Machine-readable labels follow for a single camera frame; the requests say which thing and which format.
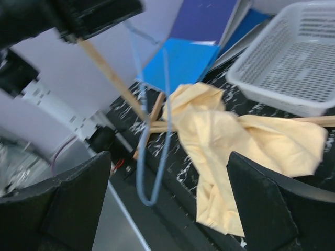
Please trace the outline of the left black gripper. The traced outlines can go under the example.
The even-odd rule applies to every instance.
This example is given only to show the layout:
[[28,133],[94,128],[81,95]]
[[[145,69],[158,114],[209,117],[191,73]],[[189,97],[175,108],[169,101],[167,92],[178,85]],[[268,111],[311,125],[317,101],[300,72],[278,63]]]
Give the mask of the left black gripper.
[[52,28],[62,40],[76,43],[143,11],[142,1],[1,1],[1,48]]

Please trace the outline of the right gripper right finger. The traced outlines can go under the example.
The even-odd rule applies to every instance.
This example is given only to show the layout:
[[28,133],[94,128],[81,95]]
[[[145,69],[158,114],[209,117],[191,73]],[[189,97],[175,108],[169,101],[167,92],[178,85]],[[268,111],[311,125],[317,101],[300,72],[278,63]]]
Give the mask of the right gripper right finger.
[[248,250],[334,250],[334,193],[232,152],[227,171]]

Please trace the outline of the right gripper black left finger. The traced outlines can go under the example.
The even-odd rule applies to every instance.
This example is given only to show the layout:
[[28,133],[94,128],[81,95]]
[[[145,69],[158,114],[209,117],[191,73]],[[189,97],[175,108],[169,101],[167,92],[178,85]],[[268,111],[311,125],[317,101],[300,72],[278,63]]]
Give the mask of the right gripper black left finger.
[[110,169],[101,152],[1,197],[1,250],[91,250]]

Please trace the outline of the light blue wire hanger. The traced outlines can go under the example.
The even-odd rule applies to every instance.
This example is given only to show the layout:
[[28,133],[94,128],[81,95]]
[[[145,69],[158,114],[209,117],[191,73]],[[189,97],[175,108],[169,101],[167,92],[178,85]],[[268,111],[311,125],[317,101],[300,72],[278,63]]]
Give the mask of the light blue wire hanger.
[[[150,36],[149,34],[137,29],[130,21],[126,20],[124,22],[125,26],[127,27],[129,33],[130,33],[130,41],[133,49],[133,57],[134,62],[137,70],[137,77],[139,81],[139,99],[140,99],[140,110],[144,112],[144,118],[142,119],[144,121],[144,130],[141,134],[141,137],[139,139],[139,145],[137,148],[137,169],[136,169],[136,188],[137,193],[140,201],[148,207],[151,207],[157,203],[162,178],[164,174],[165,169],[165,163],[166,158],[168,154],[168,149],[170,147],[170,137],[172,134],[172,123],[171,123],[171,103],[170,103],[170,97],[166,99],[166,105],[167,105],[167,115],[168,115],[168,121],[167,125],[164,125],[162,127],[158,125],[154,125],[154,116],[155,114],[151,114],[150,117],[148,114],[148,102],[147,102],[147,90],[146,90],[146,82],[144,81],[144,71],[141,63],[140,58],[140,51],[139,47],[137,45],[136,38],[142,37],[149,41],[153,45],[157,45],[159,42],[158,40],[155,40],[154,37]],[[157,174],[155,177],[155,181],[153,184],[153,188],[151,191],[151,197],[148,198],[145,193],[145,187],[144,187],[144,181],[145,181],[145,162],[146,162],[146,146],[147,141],[151,134],[155,132],[161,132],[166,133],[165,136],[165,142],[162,150],[162,155],[159,161]]]

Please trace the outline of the beige t shirt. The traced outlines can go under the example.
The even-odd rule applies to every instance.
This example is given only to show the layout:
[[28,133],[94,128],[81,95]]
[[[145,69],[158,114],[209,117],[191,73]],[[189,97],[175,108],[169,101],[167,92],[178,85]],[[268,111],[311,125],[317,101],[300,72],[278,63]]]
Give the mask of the beige t shirt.
[[313,175],[328,132],[309,122],[227,111],[223,91],[204,83],[180,85],[163,108],[199,178],[196,221],[222,234],[244,236],[227,173],[232,152],[287,177]]

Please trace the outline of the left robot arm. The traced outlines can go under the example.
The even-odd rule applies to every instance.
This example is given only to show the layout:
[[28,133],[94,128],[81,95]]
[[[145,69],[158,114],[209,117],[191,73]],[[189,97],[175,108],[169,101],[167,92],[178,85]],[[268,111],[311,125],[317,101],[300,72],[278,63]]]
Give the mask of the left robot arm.
[[79,114],[39,78],[38,71],[11,46],[56,29],[67,43],[79,44],[137,115],[139,102],[109,66],[90,38],[143,12],[141,1],[1,1],[1,90],[45,111],[99,153],[110,148],[116,131]]

